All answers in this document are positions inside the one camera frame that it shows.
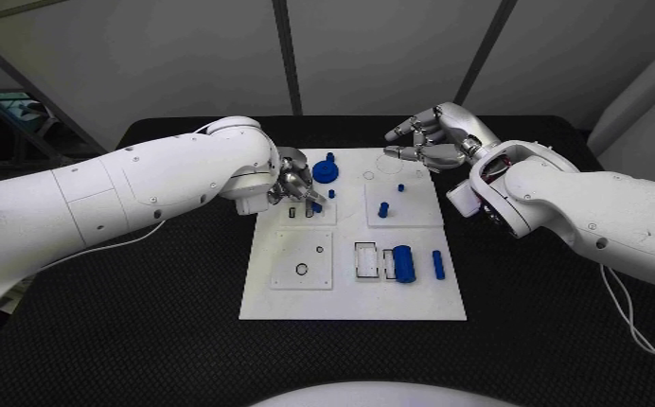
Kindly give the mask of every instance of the black table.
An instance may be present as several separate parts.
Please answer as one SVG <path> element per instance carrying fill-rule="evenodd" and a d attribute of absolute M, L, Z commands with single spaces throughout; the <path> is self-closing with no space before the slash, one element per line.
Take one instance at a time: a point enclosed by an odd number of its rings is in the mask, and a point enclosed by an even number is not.
<path fill-rule="evenodd" d="M 598 169 L 575 130 L 549 116 L 483 118 L 502 139 L 552 145 Z M 209 118 L 140 121 L 121 147 Z M 262 117 L 278 145 L 383 145 L 398 117 Z M 655 358 L 639 350 L 597 265 L 545 230 L 520 240 L 444 192 L 432 175 L 466 322 L 245 321 L 239 300 L 255 217 L 223 200 L 144 242 L 43 273 L 0 332 L 0 404 L 243 405 L 337 380 L 401 380 L 520 405 L 655 405 Z M 655 288 L 626 279 L 637 325 L 655 334 Z"/>

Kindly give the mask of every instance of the blue object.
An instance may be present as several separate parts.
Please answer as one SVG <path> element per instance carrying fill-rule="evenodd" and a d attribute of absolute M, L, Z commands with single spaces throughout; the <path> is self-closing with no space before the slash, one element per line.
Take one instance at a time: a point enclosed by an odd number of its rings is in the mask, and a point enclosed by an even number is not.
<path fill-rule="evenodd" d="M 339 168 L 334 164 L 334 154 L 327 153 L 324 161 L 318 161 L 311 168 L 311 175 L 318 183 L 331 183 L 339 177 Z"/>
<path fill-rule="evenodd" d="M 409 284 L 415 281 L 412 248 L 395 246 L 392 248 L 392 265 L 395 266 L 395 281 Z"/>
<path fill-rule="evenodd" d="M 381 218 L 385 218 L 388 214 L 389 214 L 389 204 L 386 202 L 382 202 L 379 204 L 378 216 Z"/>
<path fill-rule="evenodd" d="M 434 260 L 434 274 L 437 279 L 445 279 L 445 273 L 443 271 L 443 260 L 441 260 L 441 251 L 432 251 L 432 260 Z"/>

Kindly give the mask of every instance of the white board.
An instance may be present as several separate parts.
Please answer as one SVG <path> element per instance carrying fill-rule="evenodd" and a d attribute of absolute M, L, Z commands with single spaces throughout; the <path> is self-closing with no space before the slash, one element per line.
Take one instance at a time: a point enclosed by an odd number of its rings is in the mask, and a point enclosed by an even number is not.
<path fill-rule="evenodd" d="M 303 150 L 310 166 L 324 159 L 327 151 L 336 156 L 340 174 L 329 185 L 314 184 L 324 197 L 329 189 L 336 191 L 320 215 L 305 218 L 304 203 L 291 201 L 271 206 L 258 215 L 239 319 L 466 320 L 438 200 L 425 167 L 383 157 L 381 149 Z M 405 185 L 405 191 L 398 192 L 398 184 Z M 366 196 L 368 190 L 375 194 Z M 421 201 L 415 199 L 418 191 L 425 195 Z M 373 227 L 368 220 L 376 221 L 373 217 L 381 220 L 378 201 L 385 194 L 391 197 L 386 202 L 393 225 Z M 294 219 L 290 207 L 295 208 Z M 421 227 L 412 216 L 419 217 Z M 412 223 L 398 221 L 399 217 Z M 357 242 L 375 243 L 378 255 L 379 277 L 368 277 L 365 282 L 356 276 Z M 412 248 L 415 282 L 411 284 L 401 284 L 385 275 L 383 251 L 398 245 Z M 434 250 L 441 251 L 444 280 L 437 280 L 434 273 Z M 365 259 L 370 263 L 369 250 Z"/>

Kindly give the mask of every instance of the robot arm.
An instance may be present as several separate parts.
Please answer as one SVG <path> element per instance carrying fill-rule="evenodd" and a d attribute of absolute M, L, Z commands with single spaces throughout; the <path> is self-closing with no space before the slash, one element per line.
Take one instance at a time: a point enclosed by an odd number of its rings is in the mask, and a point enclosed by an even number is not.
<path fill-rule="evenodd" d="M 572 251 L 655 283 L 655 183 L 613 172 L 580 172 L 536 142 L 500 143 L 461 106 L 443 103 L 388 132 L 414 133 L 412 147 L 385 154 L 438 172 L 467 162 L 467 179 L 445 197 L 464 217 L 483 210 L 516 237 L 548 228 Z"/>
<path fill-rule="evenodd" d="M 0 295 L 40 267 L 203 206 L 215 196 L 241 215 L 284 196 L 323 202 L 303 153 L 275 148 L 259 123 L 217 120 L 73 166 L 0 182 Z"/>

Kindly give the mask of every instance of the white cable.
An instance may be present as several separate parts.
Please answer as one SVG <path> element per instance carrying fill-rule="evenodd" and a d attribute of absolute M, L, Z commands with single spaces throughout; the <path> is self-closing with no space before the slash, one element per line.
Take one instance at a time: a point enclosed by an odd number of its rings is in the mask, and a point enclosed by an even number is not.
<path fill-rule="evenodd" d="M 637 343 L 637 346 L 646 351 L 650 355 L 655 355 L 655 347 L 652 346 L 650 342 L 645 339 L 642 333 L 639 332 L 637 328 L 634 327 L 634 310 L 632 307 L 632 297 L 630 293 L 624 287 L 623 282 L 620 281 L 617 274 L 611 268 L 607 268 L 610 271 L 611 276 L 614 277 L 614 281 L 617 282 L 620 289 L 623 290 L 624 294 L 624 300 L 627 303 L 627 317 L 624 316 L 624 311 L 623 308 L 620 307 L 620 303 L 617 302 L 617 296 L 614 295 L 614 291 L 610 287 L 610 283 L 607 281 L 607 275 L 604 275 L 604 269 L 607 267 L 600 264 L 600 275 L 603 276 L 603 282 L 604 282 L 604 287 L 607 288 L 607 292 L 611 295 L 611 299 L 614 300 L 614 305 L 617 306 L 617 312 L 620 314 L 620 317 L 624 320 L 624 323 L 627 324 L 627 327 L 630 328 L 630 334 L 632 334 L 632 339 Z"/>
<path fill-rule="evenodd" d="M 213 125 L 213 122 L 212 123 L 207 123 L 204 126 L 202 126 L 200 128 L 197 128 L 194 131 L 193 131 L 193 134 L 199 133 L 204 128 L 209 128 L 210 126 Z M 103 251 L 105 249 L 112 249 L 112 248 L 118 248 L 119 246 L 125 246 L 128 244 L 132 244 L 132 243 L 137 243 L 138 241 L 141 241 L 142 239 L 147 239 L 158 230 L 160 230 L 160 227 L 164 225 L 164 221 L 160 222 L 160 224 L 157 225 L 157 227 L 142 236 L 142 237 L 138 237 L 137 239 L 131 239 L 129 241 L 125 241 L 124 243 L 118 243 L 118 244 L 111 244 L 109 246 L 102 246 L 101 248 L 95 248 L 95 249 L 88 249 L 85 251 L 82 251 L 80 253 L 76 253 L 65 258 L 60 258 L 59 260 L 56 260 L 54 262 L 49 263 L 47 265 L 43 265 L 39 269 L 37 269 L 37 273 L 40 273 L 43 270 L 47 270 L 49 268 L 54 267 L 54 265 L 59 265 L 60 263 L 65 263 L 67 260 L 70 260 L 72 258 L 78 257 L 78 256 L 82 256 L 83 254 L 88 254 L 88 253 L 95 253 L 96 251 Z"/>

